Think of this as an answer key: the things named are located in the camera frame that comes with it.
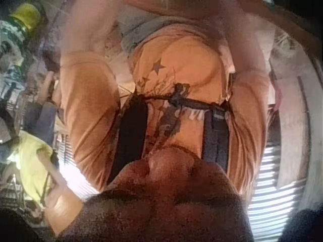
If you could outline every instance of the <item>orange t-shirt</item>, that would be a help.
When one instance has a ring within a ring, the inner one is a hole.
[[[218,104],[227,98],[226,72],[216,45],[196,27],[174,24],[160,29],[136,48],[129,63],[139,94],[170,94],[182,83],[187,98]],[[104,57],[91,52],[64,56],[61,75],[75,162],[102,191],[118,140],[120,99],[114,75]],[[237,74],[231,89],[227,176],[242,195],[250,191],[265,147],[268,88],[267,75],[250,70]],[[143,156],[174,144],[201,157],[204,112],[185,107],[174,111],[168,101],[148,101]],[[177,121],[170,129],[172,117]]]

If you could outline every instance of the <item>star print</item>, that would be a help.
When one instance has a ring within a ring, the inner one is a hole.
[[[159,61],[157,61],[156,63],[153,64],[153,67],[152,67],[152,70],[151,71],[155,71],[156,74],[158,75],[159,74],[159,70],[160,69],[164,69],[164,68],[166,68],[166,67],[164,67],[162,65],[162,59],[160,58]]]

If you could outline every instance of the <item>backpack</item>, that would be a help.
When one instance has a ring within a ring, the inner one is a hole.
[[[144,97],[134,95],[125,110],[120,123],[119,139],[115,159],[108,179],[112,182],[119,172],[129,163],[142,158],[147,130],[147,100],[167,100],[176,107],[206,110],[204,116],[203,149],[201,158],[217,163],[223,171],[228,168],[229,128],[225,119],[227,103],[219,106],[181,96],[182,84],[175,85],[172,95]]]

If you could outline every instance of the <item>yellow shirt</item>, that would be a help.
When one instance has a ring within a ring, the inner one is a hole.
[[[20,131],[20,144],[18,147],[17,167],[20,169],[21,182],[25,192],[41,206],[41,196],[47,178],[47,170],[37,157],[37,150],[44,149],[48,156],[52,155],[52,148],[43,140]],[[48,177],[46,191],[51,184],[51,176]]]

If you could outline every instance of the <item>yellow cap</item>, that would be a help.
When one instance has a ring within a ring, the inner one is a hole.
[[[29,32],[33,32],[41,20],[40,12],[32,4],[21,4],[11,16],[23,22]]]

